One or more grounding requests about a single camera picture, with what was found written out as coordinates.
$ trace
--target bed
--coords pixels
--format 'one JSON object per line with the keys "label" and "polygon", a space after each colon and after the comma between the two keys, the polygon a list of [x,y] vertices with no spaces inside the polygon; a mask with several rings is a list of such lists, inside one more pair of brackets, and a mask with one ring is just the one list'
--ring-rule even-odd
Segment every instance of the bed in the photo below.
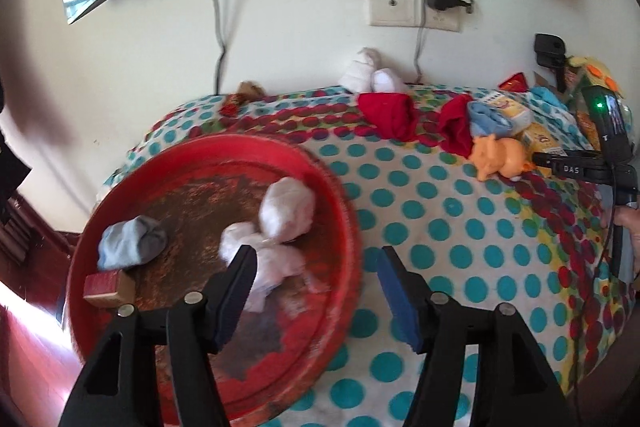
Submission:
{"label": "bed", "polygon": [[[411,86],[420,110],[418,132],[437,140],[435,117],[453,96],[486,89]],[[509,96],[529,107],[565,149],[590,148],[566,111],[533,93]],[[393,245],[402,261],[434,291],[462,305],[493,309],[513,303],[532,330],[562,389],[572,388],[574,339],[580,336],[578,377],[587,375],[623,330],[634,292],[609,282],[604,263],[584,320],[602,251],[602,206],[587,183],[544,178],[475,178],[460,156],[428,147],[430,140],[383,140],[363,120],[356,97],[340,87],[270,96],[220,116],[220,96],[185,103],[158,121],[127,153],[107,188],[162,150],[217,132],[282,134],[330,166],[353,203],[364,244],[364,283],[350,333],[327,371],[306,395],[266,425],[375,427],[402,424],[422,357],[402,342],[376,274],[380,247]],[[468,425],[478,365],[468,348],[456,425]]]}

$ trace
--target wall outlet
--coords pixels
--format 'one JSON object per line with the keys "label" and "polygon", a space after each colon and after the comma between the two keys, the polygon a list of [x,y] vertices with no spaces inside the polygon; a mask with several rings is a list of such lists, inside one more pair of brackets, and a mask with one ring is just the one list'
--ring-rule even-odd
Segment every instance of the wall outlet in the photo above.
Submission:
{"label": "wall outlet", "polygon": [[[422,0],[367,0],[369,26],[420,27]],[[426,7],[425,27],[436,30],[460,31],[460,7],[437,11]]]}

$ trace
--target round red tray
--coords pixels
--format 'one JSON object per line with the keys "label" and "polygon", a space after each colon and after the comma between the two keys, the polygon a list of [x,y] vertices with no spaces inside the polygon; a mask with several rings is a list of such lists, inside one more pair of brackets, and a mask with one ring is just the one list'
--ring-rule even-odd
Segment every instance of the round red tray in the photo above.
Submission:
{"label": "round red tray", "polygon": [[[286,280],[261,314],[242,314],[232,340],[210,361],[236,426],[260,425],[298,400],[345,338],[359,295],[362,246],[341,183],[315,156],[274,137],[221,134],[175,145],[107,195],[82,233],[68,278],[68,318],[82,360],[113,316],[82,299],[106,227],[140,214],[162,221],[167,250],[130,274],[141,310],[170,306],[224,269],[220,233],[231,223],[256,221],[268,185],[283,176],[300,179],[316,194],[313,227],[292,245],[329,291],[308,293],[302,278]],[[156,365],[162,417],[177,424],[166,348],[157,350]]]}

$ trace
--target orange toy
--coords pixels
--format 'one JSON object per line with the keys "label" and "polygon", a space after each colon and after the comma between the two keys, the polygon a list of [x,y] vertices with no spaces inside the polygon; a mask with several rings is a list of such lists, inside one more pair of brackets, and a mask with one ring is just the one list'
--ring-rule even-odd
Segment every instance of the orange toy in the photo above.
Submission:
{"label": "orange toy", "polygon": [[513,138],[495,139],[495,134],[476,136],[469,161],[478,169],[478,180],[481,182],[499,172],[505,178],[520,176],[534,166],[527,161],[524,145]]}

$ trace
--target small wooden block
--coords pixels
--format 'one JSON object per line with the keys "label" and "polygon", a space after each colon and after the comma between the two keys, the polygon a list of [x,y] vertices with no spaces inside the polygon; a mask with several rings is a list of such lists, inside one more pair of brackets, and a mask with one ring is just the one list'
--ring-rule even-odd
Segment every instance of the small wooden block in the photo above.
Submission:
{"label": "small wooden block", "polygon": [[84,300],[97,308],[133,304],[136,300],[136,282],[124,270],[88,275],[84,279]]}

